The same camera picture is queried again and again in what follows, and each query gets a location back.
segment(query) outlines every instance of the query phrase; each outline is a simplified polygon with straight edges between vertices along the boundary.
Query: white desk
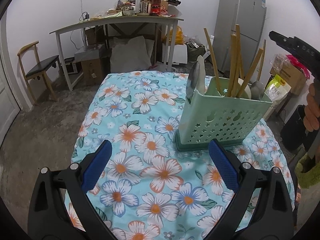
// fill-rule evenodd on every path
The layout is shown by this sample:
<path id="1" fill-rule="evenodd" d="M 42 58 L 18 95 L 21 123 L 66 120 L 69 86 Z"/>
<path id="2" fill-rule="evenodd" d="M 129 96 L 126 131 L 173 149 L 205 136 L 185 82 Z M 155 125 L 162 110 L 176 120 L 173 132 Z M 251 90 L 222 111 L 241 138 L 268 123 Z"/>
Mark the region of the white desk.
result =
<path id="1" fill-rule="evenodd" d="M 183 20 L 178 19 L 178 18 L 174 18 L 174 17 L 159 17 L 159 16 L 119 16 L 119 17 L 101 18 L 101 19 L 94 19 L 94 20 L 85 21 L 85 22 L 79 22 L 77 24 L 73 24 L 73 25 L 61 28 L 59 30 L 56 30 L 54 32 L 51 32 L 51 33 L 56 33 L 59 58 L 60 58 L 60 62 L 61 62 L 62 68 L 63 68 L 63 73 L 66 77 L 66 81 L 67 81 L 67 84 L 68 84 L 70 91 L 72 91 L 73 87 L 80 80 L 83 73 L 81 73 L 73 83 L 70 82 L 70 78 L 68 76 L 66 64 L 64 63 L 64 56 L 63 56 L 62 47 L 61 47 L 60 34 L 71 32 L 71 31 L 78 30 L 78 29 L 82 29 L 83 30 L 82 35 L 83 35 L 84 45 L 86 45 L 84 30 L 85 30 L 85 28 L 88 28 L 88 27 L 97 26 L 97 25 L 100 26 L 100 25 L 105 25 L 105 24 L 117 24 L 117 23 L 156 23 L 156 24 L 168 26 L 167 39 L 166 39 L 166 44 L 165 44 L 166 51 L 168 51 L 169 33 L 170 33 L 171 25 L 172 25 L 173 26 L 172 27 L 172 42 L 170 45 L 170 52 L 169 52 L 169 58 L 168 58 L 168 71 L 170 72 L 171 65 L 172 65 L 172 57 L 173 57 L 178 21 L 183 21 Z"/>

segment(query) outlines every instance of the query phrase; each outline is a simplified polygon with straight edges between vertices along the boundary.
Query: wooden chair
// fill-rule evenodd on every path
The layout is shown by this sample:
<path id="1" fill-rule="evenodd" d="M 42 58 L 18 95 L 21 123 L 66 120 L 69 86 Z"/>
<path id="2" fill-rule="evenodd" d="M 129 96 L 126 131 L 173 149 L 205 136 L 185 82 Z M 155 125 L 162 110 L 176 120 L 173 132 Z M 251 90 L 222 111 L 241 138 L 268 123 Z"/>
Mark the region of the wooden chair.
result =
<path id="1" fill-rule="evenodd" d="M 38 80 L 40 80 L 40 76 L 43 77 L 44 80 L 44 84 L 47 87 L 47 89 L 51 92 L 53 99 L 57 102 L 58 99 L 55 95 L 55 93 L 53 92 L 52 86 L 51 86 L 51 81 L 46 73 L 46 71 L 50 68 L 50 67 L 54 67 L 56 68 L 56 62 L 58 62 L 59 65 L 59 69 L 61 70 L 61 63 L 59 60 L 59 55 L 53 56 L 53 57 L 49 57 L 45 60 L 40 61 L 39 59 L 39 55 L 38 55 L 38 51 L 37 51 L 37 44 L 39 43 L 39 41 L 35 41 L 33 43 L 30 43 L 24 47 L 22 47 L 19 52 L 18 52 L 18 58 L 19 58 L 19 63 L 20 63 L 20 67 L 21 67 L 21 71 L 24 77 L 24 80 L 26 81 L 28 90 L 35 102 L 35 105 L 37 105 L 37 101 L 35 98 L 35 95 L 33 94 L 31 87 L 29 85 L 28 80 L 32 79 L 32 78 L 37 78 Z M 32 48 L 33 46 L 35 46 L 35 56 L 36 56 L 36 61 L 37 61 L 37 65 L 35 65 L 27 74 L 24 72 L 23 66 L 22 66 L 22 60 L 21 60 L 21 56 L 22 54 L 27 51 L 28 49 Z"/>

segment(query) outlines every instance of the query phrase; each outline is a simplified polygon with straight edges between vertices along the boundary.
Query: human hand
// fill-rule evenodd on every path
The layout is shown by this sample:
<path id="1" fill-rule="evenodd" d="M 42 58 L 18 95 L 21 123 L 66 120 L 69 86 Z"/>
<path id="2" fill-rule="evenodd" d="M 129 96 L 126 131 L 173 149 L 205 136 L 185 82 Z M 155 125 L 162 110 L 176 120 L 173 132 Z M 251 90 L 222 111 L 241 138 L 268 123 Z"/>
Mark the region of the human hand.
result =
<path id="1" fill-rule="evenodd" d="M 309 93 L 307 95 L 308 105 L 304 108 L 306 116 L 303 118 L 303 123 L 309 132 L 319 129 L 320 108 L 315 101 L 316 90 L 313 84 L 309 86 Z"/>

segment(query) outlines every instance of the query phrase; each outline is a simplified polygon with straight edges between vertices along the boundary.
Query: green plastic utensil holder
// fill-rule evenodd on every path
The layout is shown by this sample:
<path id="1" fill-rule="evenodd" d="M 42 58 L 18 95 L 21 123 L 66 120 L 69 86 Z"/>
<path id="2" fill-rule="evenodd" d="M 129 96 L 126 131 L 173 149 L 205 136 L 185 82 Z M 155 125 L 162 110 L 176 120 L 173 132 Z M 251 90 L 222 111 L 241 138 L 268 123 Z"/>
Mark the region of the green plastic utensil holder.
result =
<path id="1" fill-rule="evenodd" d="M 222 95 L 212 78 L 204 95 L 195 90 L 191 104 L 186 98 L 175 134 L 179 151 L 207 149 L 212 139 L 223 146 L 241 144 L 272 104 L 266 94 L 262 101 L 224 97 L 229 79 L 219 79 Z"/>

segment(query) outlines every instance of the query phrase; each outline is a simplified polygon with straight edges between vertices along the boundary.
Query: bottle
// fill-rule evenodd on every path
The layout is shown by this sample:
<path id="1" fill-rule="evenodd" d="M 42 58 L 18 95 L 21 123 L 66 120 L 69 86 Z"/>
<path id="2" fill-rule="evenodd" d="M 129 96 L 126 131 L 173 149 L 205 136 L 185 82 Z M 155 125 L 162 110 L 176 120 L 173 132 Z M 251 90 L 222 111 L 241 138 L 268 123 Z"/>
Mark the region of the bottle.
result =
<path id="1" fill-rule="evenodd" d="M 160 14 L 161 0 L 151 0 L 151 15 L 158 16 Z"/>

